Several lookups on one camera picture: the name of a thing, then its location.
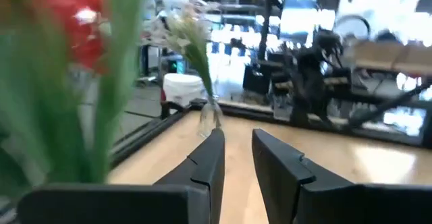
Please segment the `glass vase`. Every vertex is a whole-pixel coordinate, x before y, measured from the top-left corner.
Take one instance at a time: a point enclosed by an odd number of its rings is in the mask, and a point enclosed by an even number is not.
[[[201,110],[198,134],[204,138],[210,136],[215,128],[222,127],[223,113],[214,98],[209,98]]]

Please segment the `wooden surface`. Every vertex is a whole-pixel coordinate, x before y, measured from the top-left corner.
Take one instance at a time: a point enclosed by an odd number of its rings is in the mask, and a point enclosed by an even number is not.
[[[199,112],[189,113],[124,161],[111,173],[111,183],[152,184],[181,163],[203,141],[196,134],[198,116]],[[252,161],[251,139],[255,128],[273,134],[353,182],[432,183],[432,152],[428,150],[224,117],[222,224],[268,223]]]

